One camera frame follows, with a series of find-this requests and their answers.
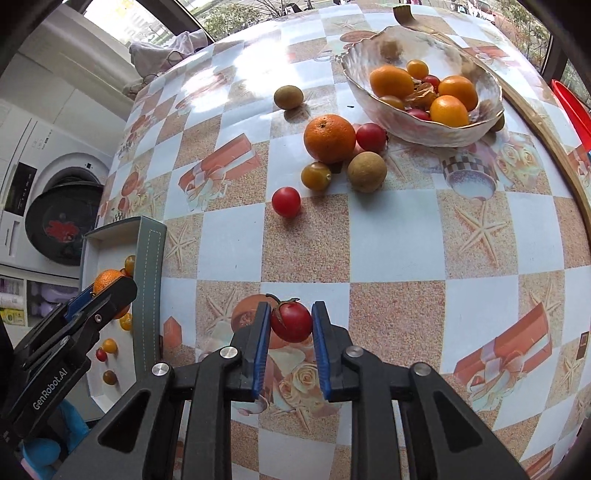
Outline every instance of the silver screw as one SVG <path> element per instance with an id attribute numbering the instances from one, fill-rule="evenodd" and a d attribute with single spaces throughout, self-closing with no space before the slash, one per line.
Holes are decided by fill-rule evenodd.
<path id="1" fill-rule="evenodd" d="M 363 355 L 363 349 L 360 346 L 351 345 L 345 349 L 345 353 L 352 358 L 359 358 Z"/>
<path id="2" fill-rule="evenodd" d="M 166 375 L 168 370 L 170 370 L 170 367 L 164 362 L 160 362 L 159 364 L 156 364 L 152 367 L 152 373 L 156 375 L 156 377 L 162 377 L 162 375 Z"/>
<path id="3" fill-rule="evenodd" d="M 426 377 L 431 373 L 431 367 L 421 362 L 414 366 L 414 372 L 420 377 Z"/>
<path id="4" fill-rule="evenodd" d="M 233 346 L 225 346 L 220 350 L 220 355 L 224 358 L 234 358 L 238 355 L 238 350 Z"/>

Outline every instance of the tomato stem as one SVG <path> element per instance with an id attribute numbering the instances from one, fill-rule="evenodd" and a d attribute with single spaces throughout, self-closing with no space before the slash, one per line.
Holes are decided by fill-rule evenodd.
<path id="1" fill-rule="evenodd" d="M 279 323 L 281 325 L 283 325 L 283 328 L 287 328 L 285 326 L 285 323 L 283 323 L 283 317 L 281 317 L 280 307 L 283 304 L 292 303 L 294 301 L 298 301 L 299 299 L 294 298 L 294 299 L 289 299 L 289 300 L 280 300 L 279 298 L 275 297 L 272 293 L 265 293 L 265 297 L 270 297 L 277 302 L 277 307 L 273 308 L 273 312 L 275 313 L 275 315 L 277 315 L 277 320 L 279 320 Z"/>

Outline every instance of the fruit bowl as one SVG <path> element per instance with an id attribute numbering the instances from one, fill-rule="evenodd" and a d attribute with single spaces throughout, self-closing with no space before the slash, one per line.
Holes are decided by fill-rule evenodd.
<path id="1" fill-rule="evenodd" d="M 369 85 L 369 74 L 374 69 L 387 63 L 404 68 L 412 59 L 426 62 L 429 73 L 440 79 L 462 75 L 472 81 L 479 102 L 469 114 L 469 125 L 453 128 L 419 120 L 374 95 Z M 342 65 L 353 95 L 367 116 L 408 142 L 427 147 L 465 147 L 482 138 L 503 113 L 497 79 L 478 66 L 470 55 L 425 33 L 387 27 L 353 45 L 342 57 Z"/>

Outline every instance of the checkered tablecloth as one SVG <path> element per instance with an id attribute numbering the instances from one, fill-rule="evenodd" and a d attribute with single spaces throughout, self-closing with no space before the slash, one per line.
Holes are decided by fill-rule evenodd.
<path id="1" fill-rule="evenodd" d="M 572 125 L 508 39 L 483 20 L 412 9 L 527 98 L 588 189 Z M 129 117 L 99 224 L 148 215 L 167 225 L 161 324 L 173 365 L 227 345 L 252 317 L 250 296 L 324 300 L 333 323 L 384 361 L 438 369 L 543 478 L 591 400 L 591 254 L 565 182 L 515 111 L 505 105 L 503 131 L 460 151 L 390 137 L 372 195 L 353 192 L 345 173 L 323 195 L 300 183 L 310 118 L 369 121 L 338 60 L 346 34 L 395 24 L 374 4 L 290 15 L 154 80 Z M 306 99 L 295 112 L 272 101 L 289 84 Z M 303 198 L 291 222 L 269 203 L 283 186 Z M 310 342 L 278 342 L 269 358 L 265 395 L 232 410 L 234 478 L 349 478 L 350 405 L 322 400 Z"/>

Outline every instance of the blue gripper pad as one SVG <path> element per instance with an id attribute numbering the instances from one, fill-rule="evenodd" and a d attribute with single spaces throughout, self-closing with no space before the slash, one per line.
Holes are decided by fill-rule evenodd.
<path id="1" fill-rule="evenodd" d="M 271 306 L 267 302 L 260 302 L 256 309 L 255 321 L 243 361 L 252 365 L 252 399 L 257 400 L 262 391 L 265 379 L 265 366 L 267 365 L 267 352 L 269 349 L 269 337 L 271 336 Z"/>
<path id="2" fill-rule="evenodd" d="M 81 310 L 88 302 L 92 300 L 92 296 L 90 295 L 91 293 L 92 285 L 80 293 L 76 298 L 70 300 L 68 303 L 68 311 L 65 315 L 68 322 L 72 321 L 72 318 L 76 312 L 78 312 L 78 310 Z"/>
<path id="3" fill-rule="evenodd" d="M 326 305 L 323 301 L 317 301 L 312 305 L 312 338 L 314 340 L 314 354 L 316 356 L 316 367 L 318 368 L 318 378 L 320 380 L 320 389 L 326 400 L 332 396 L 332 386 L 330 382 L 330 360 L 324 336 L 326 329 L 331 329 L 330 319 L 326 311 Z"/>

